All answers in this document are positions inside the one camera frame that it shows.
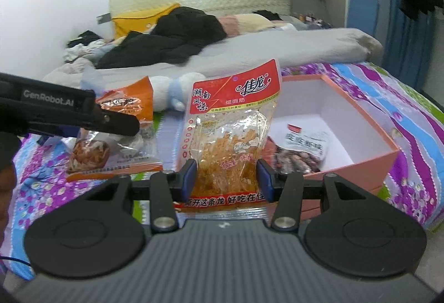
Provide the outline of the person's left hand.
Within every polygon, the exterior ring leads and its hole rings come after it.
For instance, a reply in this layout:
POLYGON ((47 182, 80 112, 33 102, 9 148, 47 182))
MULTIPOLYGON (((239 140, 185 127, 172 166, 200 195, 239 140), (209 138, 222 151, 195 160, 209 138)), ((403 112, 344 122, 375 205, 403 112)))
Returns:
POLYGON ((4 241, 4 230, 9 221, 8 209, 13 190, 17 184, 17 174, 13 163, 4 167, 0 174, 0 245, 4 241))

